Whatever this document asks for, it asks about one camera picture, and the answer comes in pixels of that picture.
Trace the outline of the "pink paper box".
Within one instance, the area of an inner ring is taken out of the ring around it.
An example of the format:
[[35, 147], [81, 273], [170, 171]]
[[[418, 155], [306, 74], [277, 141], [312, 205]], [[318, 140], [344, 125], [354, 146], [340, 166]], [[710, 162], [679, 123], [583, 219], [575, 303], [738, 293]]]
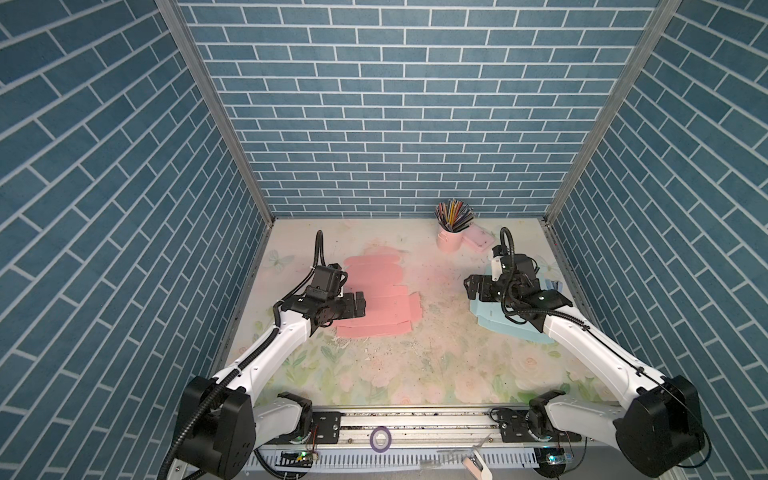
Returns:
[[342, 339], [395, 336], [409, 333], [423, 318], [421, 296], [404, 284], [401, 255], [375, 253], [344, 261], [349, 279], [345, 293], [363, 293], [366, 308], [361, 318], [334, 322]]

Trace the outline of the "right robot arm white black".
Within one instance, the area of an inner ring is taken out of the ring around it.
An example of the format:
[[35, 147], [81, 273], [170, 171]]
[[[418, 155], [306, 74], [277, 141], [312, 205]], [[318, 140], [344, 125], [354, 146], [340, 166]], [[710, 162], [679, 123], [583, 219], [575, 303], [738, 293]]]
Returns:
[[[464, 282], [472, 301], [496, 304], [502, 318], [529, 325], [580, 360], [603, 382], [617, 406], [581, 401], [552, 389], [528, 403], [527, 434], [556, 442], [576, 434], [620, 451], [641, 474], [654, 478], [673, 468], [708, 463], [713, 443], [704, 425], [696, 387], [685, 377], [670, 377], [630, 354], [597, 329], [561, 292], [544, 290], [538, 264], [517, 252], [511, 231], [499, 231], [491, 251], [491, 271]], [[703, 457], [691, 464], [689, 458]]]

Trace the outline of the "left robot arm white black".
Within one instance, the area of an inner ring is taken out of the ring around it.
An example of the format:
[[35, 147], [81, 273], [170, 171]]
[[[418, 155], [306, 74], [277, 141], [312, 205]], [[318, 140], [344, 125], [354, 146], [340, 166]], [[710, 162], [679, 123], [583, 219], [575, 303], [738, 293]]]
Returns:
[[175, 461], [205, 474], [234, 478], [259, 448], [277, 438], [301, 441], [313, 431], [310, 400], [284, 392], [258, 405], [280, 366], [317, 330], [365, 314], [363, 293], [343, 290], [348, 275], [324, 257], [323, 234], [315, 236], [306, 277], [272, 307], [273, 324], [240, 357], [210, 378], [194, 377], [185, 387], [173, 439], [158, 471], [167, 479]]

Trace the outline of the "light blue flat paper box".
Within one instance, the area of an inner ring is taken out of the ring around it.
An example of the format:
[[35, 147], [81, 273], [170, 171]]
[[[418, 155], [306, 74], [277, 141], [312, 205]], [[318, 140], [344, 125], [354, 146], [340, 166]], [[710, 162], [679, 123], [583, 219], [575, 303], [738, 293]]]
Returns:
[[[472, 289], [482, 289], [485, 293], [486, 282], [491, 279], [491, 275], [486, 275], [486, 280], [483, 282], [482, 287]], [[491, 332], [538, 344], [553, 343], [553, 340], [550, 337], [539, 332], [529, 322], [524, 322], [519, 317], [514, 317], [512, 321], [507, 319], [498, 303], [470, 301], [469, 309], [477, 318], [478, 325]]]

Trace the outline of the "pink pencil case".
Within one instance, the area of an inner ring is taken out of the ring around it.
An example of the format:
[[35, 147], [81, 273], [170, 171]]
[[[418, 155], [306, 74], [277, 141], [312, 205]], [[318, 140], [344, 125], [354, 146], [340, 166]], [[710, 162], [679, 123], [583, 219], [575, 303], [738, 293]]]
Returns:
[[490, 249], [495, 243], [495, 237], [484, 228], [471, 224], [463, 231], [463, 244], [477, 253]]

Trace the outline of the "pink metal pencil cup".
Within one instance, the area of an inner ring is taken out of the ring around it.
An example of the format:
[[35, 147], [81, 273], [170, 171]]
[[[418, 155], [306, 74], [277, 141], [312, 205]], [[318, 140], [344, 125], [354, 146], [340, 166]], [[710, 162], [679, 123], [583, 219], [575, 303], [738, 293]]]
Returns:
[[444, 229], [443, 227], [438, 228], [436, 245], [440, 251], [444, 253], [456, 252], [461, 248], [462, 243], [462, 232], [452, 232]]

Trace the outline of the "coloured pencils bundle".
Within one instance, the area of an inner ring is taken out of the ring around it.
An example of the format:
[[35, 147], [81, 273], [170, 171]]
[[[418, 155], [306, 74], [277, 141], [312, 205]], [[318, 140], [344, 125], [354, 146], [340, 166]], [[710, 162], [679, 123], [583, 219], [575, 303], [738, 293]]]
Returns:
[[463, 232], [475, 220], [474, 211], [464, 201], [456, 199], [439, 202], [434, 214], [439, 227], [449, 233]]

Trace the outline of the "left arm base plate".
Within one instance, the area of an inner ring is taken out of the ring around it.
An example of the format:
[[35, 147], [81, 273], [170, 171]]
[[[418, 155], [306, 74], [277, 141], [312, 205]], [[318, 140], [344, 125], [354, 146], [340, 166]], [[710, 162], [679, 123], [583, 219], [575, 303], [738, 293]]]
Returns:
[[313, 412], [311, 419], [303, 419], [293, 432], [280, 435], [267, 445], [335, 445], [341, 433], [340, 411]]

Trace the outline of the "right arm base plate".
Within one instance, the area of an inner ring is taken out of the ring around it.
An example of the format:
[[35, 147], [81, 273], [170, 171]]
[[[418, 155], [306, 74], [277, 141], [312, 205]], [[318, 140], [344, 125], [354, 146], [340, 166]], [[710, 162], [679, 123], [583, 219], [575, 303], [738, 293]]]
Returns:
[[575, 432], [556, 430], [549, 423], [540, 425], [529, 410], [494, 407], [488, 413], [498, 426], [503, 443], [578, 443], [583, 437]]

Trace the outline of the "white tool on rail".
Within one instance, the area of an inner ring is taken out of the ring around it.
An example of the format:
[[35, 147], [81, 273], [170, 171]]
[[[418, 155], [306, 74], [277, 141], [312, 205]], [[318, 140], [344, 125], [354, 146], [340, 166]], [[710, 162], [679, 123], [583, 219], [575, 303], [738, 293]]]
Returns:
[[493, 473], [480, 452], [482, 446], [483, 443], [480, 442], [467, 448], [441, 449], [438, 450], [438, 453], [452, 461], [461, 461], [461, 464], [474, 479], [492, 480]]

